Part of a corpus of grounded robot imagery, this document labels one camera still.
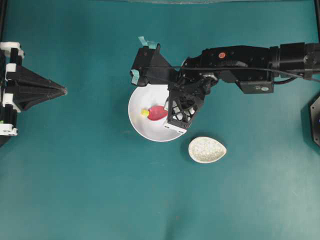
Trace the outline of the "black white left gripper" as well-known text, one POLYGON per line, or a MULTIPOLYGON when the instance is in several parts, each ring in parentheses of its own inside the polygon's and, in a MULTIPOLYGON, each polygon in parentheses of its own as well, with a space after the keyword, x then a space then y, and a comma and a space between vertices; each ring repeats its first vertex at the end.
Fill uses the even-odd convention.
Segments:
POLYGON ((0 53, 4 62, 0 80, 0 134, 16 136, 17 115, 31 107, 65 96, 68 91, 56 82, 46 79, 21 66, 25 57, 19 42, 1 42, 0 53))

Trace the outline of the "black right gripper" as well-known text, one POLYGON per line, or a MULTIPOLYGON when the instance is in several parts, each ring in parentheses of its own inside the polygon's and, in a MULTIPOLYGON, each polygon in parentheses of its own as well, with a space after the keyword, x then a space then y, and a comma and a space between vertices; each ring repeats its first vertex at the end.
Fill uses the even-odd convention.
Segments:
POLYGON ((167 85, 169 96, 165 107, 168 115, 164 127, 185 134, 218 79, 212 71, 202 70, 200 56, 188 57, 179 70, 153 68, 171 65, 161 55, 158 42, 146 40, 144 36, 138 39, 142 47, 138 49, 130 70, 131 83, 137 87, 167 85))

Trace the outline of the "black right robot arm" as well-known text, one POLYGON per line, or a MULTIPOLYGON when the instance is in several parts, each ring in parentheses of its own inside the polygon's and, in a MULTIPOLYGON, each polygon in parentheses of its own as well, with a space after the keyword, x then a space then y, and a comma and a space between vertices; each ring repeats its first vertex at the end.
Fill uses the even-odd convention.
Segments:
POLYGON ((269 94, 275 85, 295 79, 311 81, 320 72, 317 43, 289 43, 273 47, 229 46, 207 48, 199 56, 172 66, 161 55, 160 45, 140 38, 130 70, 137 87, 166 85, 168 116, 164 126, 184 134, 205 97, 219 81, 235 84, 244 94, 269 94))

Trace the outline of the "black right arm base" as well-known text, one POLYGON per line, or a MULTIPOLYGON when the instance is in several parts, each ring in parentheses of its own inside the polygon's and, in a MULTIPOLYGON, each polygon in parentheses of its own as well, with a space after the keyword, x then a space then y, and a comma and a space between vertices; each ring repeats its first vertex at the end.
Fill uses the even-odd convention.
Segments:
POLYGON ((320 93, 315 94, 301 109, 302 135, 306 144, 320 149, 320 93))

